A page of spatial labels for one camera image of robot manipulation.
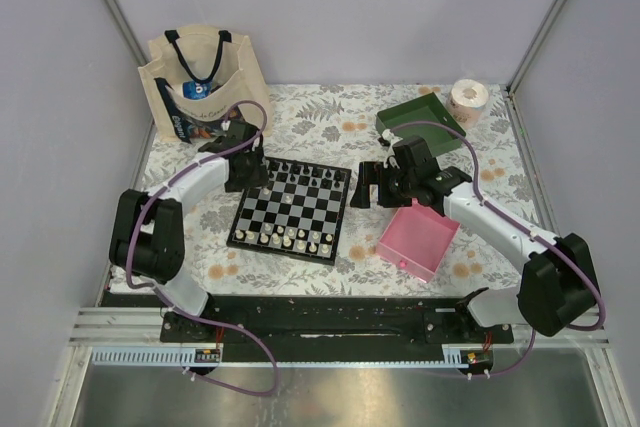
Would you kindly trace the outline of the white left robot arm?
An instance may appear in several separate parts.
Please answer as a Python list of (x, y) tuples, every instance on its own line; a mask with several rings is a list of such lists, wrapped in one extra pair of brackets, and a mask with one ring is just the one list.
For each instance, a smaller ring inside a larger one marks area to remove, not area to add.
[(109, 261), (125, 271), (132, 289), (152, 288), (182, 312), (182, 330), (196, 342), (216, 333), (217, 319), (205, 310), (208, 293), (184, 266), (183, 219), (215, 191), (242, 192), (268, 183), (259, 128), (239, 120), (200, 147), (189, 164), (149, 191), (121, 194), (109, 245)]

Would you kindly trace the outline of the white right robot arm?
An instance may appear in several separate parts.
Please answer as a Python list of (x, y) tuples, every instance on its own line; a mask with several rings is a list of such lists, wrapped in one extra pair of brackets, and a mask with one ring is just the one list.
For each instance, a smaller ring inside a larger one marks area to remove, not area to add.
[(378, 206), (431, 208), (472, 230), (519, 269), (518, 287), (479, 289), (463, 299), (465, 312), (455, 318), (462, 340), (478, 342), (499, 324), (526, 324), (546, 337), (602, 327), (606, 309), (586, 241), (541, 229), (498, 206), (481, 192), (475, 174), (440, 167), (424, 139), (400, 140), (386, 160), (361, 162), (351, 207), (369, 208), (372, 187)]

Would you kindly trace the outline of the black white chess board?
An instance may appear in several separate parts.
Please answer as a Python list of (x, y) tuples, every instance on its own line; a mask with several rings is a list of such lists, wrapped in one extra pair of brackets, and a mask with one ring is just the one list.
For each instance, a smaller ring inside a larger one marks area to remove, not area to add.
[(226, 245), (333, 266), (351, 171), (277, 157), (269, 182), (243, 192)]

